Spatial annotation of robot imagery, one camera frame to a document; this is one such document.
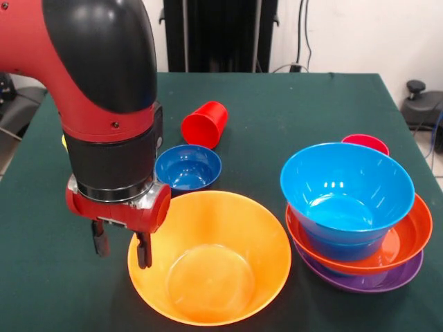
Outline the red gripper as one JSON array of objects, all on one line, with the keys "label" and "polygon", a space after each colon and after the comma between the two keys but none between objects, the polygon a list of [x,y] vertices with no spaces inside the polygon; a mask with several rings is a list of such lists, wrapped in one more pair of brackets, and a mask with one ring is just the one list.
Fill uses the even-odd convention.
[{"label": "red gripper", "polygon": [[93,220],[91,230],[96,253],[100,257],[109,255],[109,242],[103,221],[123,225],[136,232],[138,239],[137,257],[141,269],[152,266],[151,234],[164,222],[171,200],[168,185],[153,182],[140,197],[118,203],[100,203],[82,195],[74,176],[66,187],[66,203],[72,213]]}]

